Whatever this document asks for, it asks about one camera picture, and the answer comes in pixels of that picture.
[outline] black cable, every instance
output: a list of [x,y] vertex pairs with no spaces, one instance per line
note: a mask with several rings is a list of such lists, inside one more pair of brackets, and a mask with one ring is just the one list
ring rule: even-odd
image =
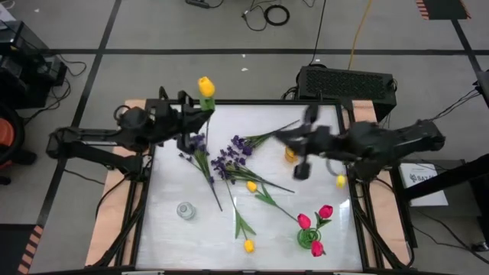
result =
[[81,178],[82,178],[82,179],[84,179],[84,180],[88,180],[88,181],[91,181],[91,182],[94,182],[94,183],[98,183],[98,184],[100,184],[100,185],[105,185],[105,183],[103,183],[103,182],[101,182],[101,181],[94,180],[94,179],[90,179],[90,178],[88,178],[88,177],[86,177],[86,176],[84,176],[84,175],[82,175],[82,174],[77,173],[77,172],[73,172],[73,171],[68,170],[68,169],[64,169],[64,171],[65,171],[65,172],[67,172],[67,173],[70,173],[70,174],[72,174],[72,175],[79,176],[79,177],[81,177]]
[[390,191],[392,191],[392,193],[394,193],[394,188],[389,183],[387,183],[385,180],[381,180],[378,177],[376,177],[374,180],[378,181],[379,183],[384,184]]
[[70,81],[68,81],[68,79],[65,79],[63,82],[68,84],[68,87],[66,88],[65,92],[60,97],[58,97],[58,96],[56,96],[56,94],[53,91],[53,88],[51,87],[51,93],[53,94],[53,97],[56,99],[56,101],[53,102],[53,103],[51,103],[50,105],[48,105],[46,108],[42,108],[42,109],[37,110],[30,117],[23,118],[24,119],[24,125],[27,125],[35,117],[37,117],[40,113],[45,112],[45,111],[56,110],[56,109],[58,109],[61,106],[61,104],[60,104],[61,101],[63,101],[64,99],[66,99],[71,94],[71,84],[70,84]]
[[126,179],[128,178],[128,175],[124,175],[124,177],[122,178],[121,181],[119,181],[118,183],[116,183],[111,189],[109,189],[105,194],[104,196],[102,196],[102,198],[99,200],[99,203],[97,203],[97,208],[96,208],[96,211],[95,211],[95,219],[97,219],[97,215],[99,214],[99,209],[100,209],[100,206],[102,205],[102,202],[104,201],[104,199],[110,194],[112,193],[112,191],[114,191],[117,187],[119,187]]
[[[268,16],[268,14],[270,14],[270,12],[274,9],[280,9],[282,10],[283,12],[285,12],[285,19],[281,22],[275,22],[275,21],[272,21],[270,19],[270,17]],[[287,8],[285,8],[284,6],[282,5],[271,5],[270,7],[268,7],[265,12],[263,13],[263,17],[265,18],[265,21],[272,25],[272,26],[276,26],[276,27],[279,27],[279,26],[283,26],[285,24],[287,24],[287,22],[289,21],[290,19],[290,12]]]
[[464,96],[462,96],[460,99],[458,99],[455,103],[453,103],[448,108],[446,108],[445,110],[441,111],[440,113],[438,113],[437,115],[435,115],[433,118],[431,118],[429,120],[430,121],[434,121],[436,119],[442,118],[442,117],[448,115],[449,113],[453,112],[453,110],[455,110],[460,105],[466,103],[470,99],[473,99],[474,97],[481,95],[478,92],[475,93],[475,94],[472,94],[474,91],[476,91],[476,89],[471,90],[470,92],[468,92],[467,94],[465,94]]
[[459,248],[459,249],[463,249],[466,251],[465,248],[463,247],[460,247],[458,245],[454,245],[454,244],[447,244],[447,243],[442,243],[442,242],[439,242],[437,241],[433,236],[431,236],[430,234],[422,231],[421,229],[417,228],[415,225],[412,225],[414,229],[416,229],[419,233],[425,235],[426,237],[430,238],[435,244],[438,244],[438,245],[445,245],[447,247],[451,247],[451,248]]
[[219,4],[217,4],[217,5],[215,5],[215,6],[211,6],[210,5],[209,8],[218,8],[218,7],[220,7],[222,5],[222,3],[224,3],[224,0],[221,0],[221,2]]
[[[153,163],[153,157],[146,163],[146,165],[144,165],[144,168],[143,168],[143,173],[144,171],[150,166],[150,164]],[[96,208],[96,212],[95,212],[95,218],[97,219],[97,215],[99,214],[99,209],[100,209],[100,206],[102,205],[102,202],[104,201],[104,199],[112,192],[114,191],[117,187],[119,187],[127,178],[129,177],[129,174],[125,174],[124,177],[122,178],[121,181],[119,181],[118,183],[116,183],[111,189],[109,189],[105,194],[104,196],[102,196],[102,198],[100,198],[99,200],[99,203],[97,203],[97,208]]]
[[419,214],[424,215],[425,217],[427,217],[427,218],[429,218],[429,219],[431,219],[431,220],[433,220],[433,221],[435,221],[435,222],[438,222],[440,225],[442,225],[442,226],[443,226],[443,227],[444,227],[444,228],[445,228],[445,229],[446,229],[446,230],[447,230],[447,231],[450,233],[450,235],[451,235],[451,236],[452,236],[452,237],[453,237],[453,238],[454,238],[454,239],[455,239],[455,240],[456,240],[456,241],[457,241],[457,242],[458,242],[458,243],[459,243],[459,244],[460,244],[460,245],[461,245],[463,248],[465,248],[465,250],[469,251],[469,252],[470,252],[472,255],[474,255],[474,256],[475,256],[477,259],[482,260],[482,261],[483,261],[483,262],[485,262],[486,264],[489,264],[489,260],[486,260],[486,259],[484,259],[484,258],[483,258],[481,255],[479,255],[479,254],[477,254],[477,253],[473,252],[473,250],[472,250],[472,249],[471,249],[471,248],[470,248],[468,245],[466,245],[466,244],[465,244],[465,242],[463,242],[463,241],[462,241],[462,240],[461,240],[461,239],[460,239],[460,238],[457,236],[457,234],[455,234],[455,233],[454,233],[454,232],[453,232],[453,231],[450,229],[450,227],[449,227],[449,226],[447,226],[447,225],[446,225],[444,222],[442,222],[442,221],[438,220],[437,218],[433,218],[433,217],[431,217],[431,216],[429,216],[429,215],[427,215],[427,214],[425,214],[425,213],[423,213],[423,212],[421,212],[421,211],[419,211],[419,210],[416,210],[416,209],[414,209],[414,210],[415,210],[416,212],[418,212]]
[[292,99],[296,99],[296,97],[297,97],[297,86],[294,86],[294,87],[289,88],[289,89],[288,89],[288,90],[287,90],[287,91],[286,91],[286,92],[285,92],[285,93],[284,93],[284,94],[283,94],[283,95],[280,97],[280,99],[282,99],[282,100],[287,99],[287,96],[288,96],[289,94],[292,94],[292,95],[293,95]]
[[60,59],[62,61],[64,61],[65,63],[68,63],[68,64],[81,64],[81,65],[83,65],[83,69],[79,73],[76,73],[76,74],[74,74],[73,71],[68,66],[66,66],[66,68],[68,69],[68,73],[70,73],[71,76],[77,77],[77,76],[80,76],[82,73],[84,73],[86,71],[86,63],[85,62],[83,62],[83,61],[68,61],[61,54],[58,54],[58,55],[60,56]]
[[265,10],[264,10],[264,9],[263,9],[261,6],[259,6],[259,5],[258,5],[258,6],[255,6],[254,8],[251,8],[249,11],[245,11],[241,17],[244,19],[244,22],[246,23],[246,26],[248,26],[248,28],[249,28],[250,30],[252,30],[252,31],[264,31],[264,30],[267,28],[267,25],[268,25],[268,23],[267,23],[266,21],[265,21],[265,25],[264,25],[262,28],[252,28],[252,27],[250,26],[250,24],[248,23],[248,19],[247,19],[247,17],[246,17],[246,14],[247,14],[248,12],[253,11],[253,10],[254,10],[254,9],[256,9],[256,8],[259,8],[259,9],[261,10],[261,13],[262,13],[262,14],[264,14],[264,13],[265,13]]
[[313,3],[311,3],[311,5],[309,5],[306,0],[303,0],[303,2],[306,3],[306,6],[312,8],[312,7],[314,7],[314,4],[316,3],[316,0],[313,0]]
[[322,17],[324,16],[325,8],[326,8],[326,0],[324,0],[322,4],[321,19],[319,19],[320,22],[319,22],[318,35],[316,37],[316,45],[314,46],[313,58],[311,59],[311,62],[309,62],[309,65],[311,65],[314,62],[314,57],[316,57],[316,51],[318,50],[318,42],[319,42],[319,36],[321,34],[321,26],[322,26]]

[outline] gray floor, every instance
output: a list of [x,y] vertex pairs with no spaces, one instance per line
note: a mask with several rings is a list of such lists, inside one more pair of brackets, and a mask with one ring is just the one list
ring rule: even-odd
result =
[[[107,48],[313,48],[321,1],[315,8],[307,8],[301,1],[283,0],[291,10],[290,22],[260,33],[249,31],[240,18],[250,2],[225,0],[220,8],[203,10],[186,5],[184,0],[123,0]],[[114,3],[115,0],[18,0],[10,12],[25,21],[51,48],[96,49]],[[489,9],[489,3],[484,0],[465,3],[472,19],[460,21],[463,31],[474,49],[487,50],[489,19],[484,11]],[[365,5],[366,1],[360,0],[329,0],[319,48],[350,48]],[[263,24],[257,15],[251,14],[249,18],[253,26]],[[414,0],[375,0],[358,39],[358,49],[463,50],[452,24],[423,20]],[[94,59],[93,55],[65,57],[85,61],[89,68],[81,76],[70,78],[72,94],[58,110],[45,112],[28,125],[25,147],[37,152],[39,159],[32,167],[13,167],[7,171],[15,182],[1,187],[0,223],[37,220],[56,167],[56,162],[44,154],[47,135],[56,127],[71,123]],[[105,55],[80,127],[114,128],[115,107],[126,99],[156,97],[159,86],[165,86],[171,97],[181,89],[196,95],[196,80],[201,76],[212,79],[220,99],[278,99],[294,84],[300,66],[310,58],[309,54]],[[346,55],[319,55],[316,59],[332,68],[344,69],[348,65]],[[478,61],[484,70],[489,68],[489,57],[478,57]],[[394,74],[399,91],[391,128],[436,115],[470,91],[474,82],[474,72],[465,56],[356,56],[353,69]],[[418,155],[438,160],[473,160],[487,153],[486,117],[484,102],[473,99],[436,122],[447,137],[443,150]],[[67,169],[101,181],[106,175],[103,167],[81,160],[69,160]],[[84,265],[101,192],[100,185],[63,175],[31,272]],[[450,209],[424,210],[441,217],[462,240],[480,241],[481,232],[474,218],[477,211],[472,206],[463,206],[470,199],[470,192],[460,192],[461,202],[457,205],[462,205],[459,209],[464,211],[456,213]],[[415,212],[413,223],[439,241],[454,243],[441,226]],[[418,233],[416,236],[419,248],[415,250],[415,267],[420,270],[486,273],[485,265],[468,252],[438,246]]]

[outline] yellow flower bud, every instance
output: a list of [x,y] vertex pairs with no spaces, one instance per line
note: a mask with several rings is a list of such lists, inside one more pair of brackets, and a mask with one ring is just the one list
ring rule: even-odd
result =
[[345,187],[345,184],[346,184],[346,176],[338,175],[336,177],[336,187],[343,188]]
[[246,187],[248,188],[248,190],[250,190],[251,193],[255,193],[258,189],[257,184],[252,181],[247,182]]
[[207,76],[201,77],[199,79],[199,91],[206,98],[212,97],[214,95],[214,84],[212,84],[212,81]]
[[248,253],[251,253],[254,251],[254,244],[253,244],[253,241],[252,240],[246,240],[244,242],[244,249],[246,250],[246,252]]

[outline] red tulip bloom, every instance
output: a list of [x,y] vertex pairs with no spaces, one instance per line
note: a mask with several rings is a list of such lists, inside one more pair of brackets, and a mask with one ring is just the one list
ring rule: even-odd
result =
[[311,227],[311,220],[304,214],[299,214],[297,216],[297,221],[302,229],[308,229]]
[[323,205],[319,210],[319,216],[321,218],[329,218],[333,215],[333,207],[330,205]]
[[313,243],[311,244],[311,253],[314,257],[319,257],[325,254],[322,244],[318,241],[313,241]]

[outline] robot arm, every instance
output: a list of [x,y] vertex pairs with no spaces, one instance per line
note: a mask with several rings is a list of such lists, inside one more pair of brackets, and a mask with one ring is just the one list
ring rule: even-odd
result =
[[303,125],[275,134],[279,141],[302,157],[302,162],[294,169],[294,177],[298,180],[309,177],[309,154],[348,163],[348,172],[352,176],[370,181],[384,167],[411,153],[440,150],[445,144],[445,137],[428,120],[397,130],[379,128],[377,123],[355,122],[344,134],[333,135],[328,126],[320,125],[312,131],[317,116],[318,105],[310,105]]
[[[161,97],[167,99],[164,89]],[[195,148],[189,142],[189,134],[197,133],[214,111],[194,108],[192,98],[184,91],[178,93],[178,102],[180,111],[172,108],[167,100],[160,100],[151,111],[123,105],[114,113],[118,130],[58,128],[50,135],[46,152],[55,159],[78,157],[117,168],[135,179],[143,170],[141,156],[123,157],[93,146],[121,146],[143,153],[151,144],[163,145],[165,141],[177,139],[179,149],[192,153]],[[126,111],[118,115],[123,108]]]

